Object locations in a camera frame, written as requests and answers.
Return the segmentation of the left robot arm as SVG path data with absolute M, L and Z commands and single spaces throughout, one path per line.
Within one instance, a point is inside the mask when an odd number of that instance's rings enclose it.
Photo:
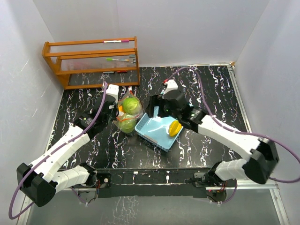
M 43 155 L 29 165 L 18 166 L 18 189 L 38 207 L 48 204 L 54 195 L 75 185 L 95 186 L 96 170 L 87 163 L 65 171 L 63 164 L 89 143 L 117 117 L 118 94 L 106 91 L 95 105 L 75 119 L 68 131 Z

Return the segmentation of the yellow star fruit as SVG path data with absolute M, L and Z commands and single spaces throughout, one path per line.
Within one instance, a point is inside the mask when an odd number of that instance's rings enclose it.
M 169 130 L 168 130 L 169 136 L 170 137 L 176 136 L 181 131 L 181 129 L 182 129 L 182 125 L 179 123 L 179 121 L 174 120 L 169 126 Z

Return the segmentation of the green cabbage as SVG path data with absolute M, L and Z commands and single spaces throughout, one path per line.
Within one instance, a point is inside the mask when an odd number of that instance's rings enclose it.
M 130 114 L 124 114 L 120 117 L 117 124 L 118 128 L 125 134 L 133 132 L 136 126 L 136 118 Z
M 131 115 L 138 114 L 141 109 L 139 100 L 134 97 L 126 98 L 122 103 L 122 107 L 125 113 L 129 113 Z

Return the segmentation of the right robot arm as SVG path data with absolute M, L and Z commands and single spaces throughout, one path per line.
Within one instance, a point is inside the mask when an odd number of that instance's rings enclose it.
M 208 136 L 240 155 L 238 160 L 215 163 L 202 178 L 195 179 L 196 182 L 220 186 L 226 180 L 250 179 L 265 184 L 279 162 L 272 140 L 233 129 L 201 108 L 189 105 L 179 90 L 151 96 L 146 108 L 150 118 L 154 117 L 155 109 L 159 117 L 171 116 L 184 128 Z

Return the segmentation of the clear zip top bag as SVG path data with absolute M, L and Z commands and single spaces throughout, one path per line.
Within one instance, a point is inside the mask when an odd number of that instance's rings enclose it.
M 125 134 L 132 134 L 137 121 L 143 115 L 143 107 L 139 98 L 132 92 L 130 86 L 124 96 L 118 101 L 119 115 L 114 125 Z

